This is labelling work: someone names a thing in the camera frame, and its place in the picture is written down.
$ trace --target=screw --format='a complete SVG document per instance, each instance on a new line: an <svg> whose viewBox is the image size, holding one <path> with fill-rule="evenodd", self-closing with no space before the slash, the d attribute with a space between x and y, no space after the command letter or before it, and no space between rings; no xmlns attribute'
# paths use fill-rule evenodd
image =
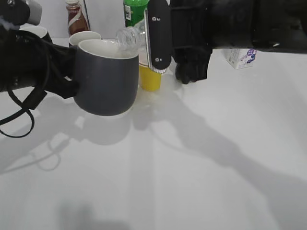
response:
<svg viewBox="0 0 307 230"><path fill-rule="evenodd" d="M8 0L8 5L13 7L16 4L15 0Z"/></svg>

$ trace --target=yellow cup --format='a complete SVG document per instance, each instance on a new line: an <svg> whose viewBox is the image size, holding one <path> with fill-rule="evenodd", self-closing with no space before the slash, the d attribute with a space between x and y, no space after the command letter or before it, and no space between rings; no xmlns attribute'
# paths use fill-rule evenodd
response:
<svg viewBox="0 0 307 230"><path fill-rule="evenodd" d="M142 89L154 92L160 89L162 74L151 71L148 66L140 64L140 77Z"/></svg>

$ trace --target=small white carton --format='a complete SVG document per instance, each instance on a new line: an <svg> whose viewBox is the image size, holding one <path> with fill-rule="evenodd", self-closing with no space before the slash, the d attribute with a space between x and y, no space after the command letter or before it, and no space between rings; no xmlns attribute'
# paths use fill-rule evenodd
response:
<svg viewBox="0 0 307 230"><path fill-rule="evenodd" d="M228 63L235 69L252 67L257 56L255 49L225 49L224 55Z"/></svg>

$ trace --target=bottle cap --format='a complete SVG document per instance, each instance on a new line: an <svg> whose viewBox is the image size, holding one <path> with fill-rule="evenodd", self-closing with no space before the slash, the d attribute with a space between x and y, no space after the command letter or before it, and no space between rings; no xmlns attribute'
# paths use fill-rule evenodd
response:
<svg viewBox="0 0 307 230"><path fill-rule="evenodd" d="M67 4L79 3L79 0L65 0Z"/></svg>

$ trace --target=green bottle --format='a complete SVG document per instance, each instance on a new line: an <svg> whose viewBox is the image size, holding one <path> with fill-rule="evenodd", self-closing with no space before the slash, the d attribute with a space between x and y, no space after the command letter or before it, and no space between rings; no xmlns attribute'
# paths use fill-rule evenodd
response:
<svg viewBox="0 0 307 230"><path fill-rule="evenodd" d="M124 0L125 25L135 26L144 19L144 11L149 0Z"/></svg>

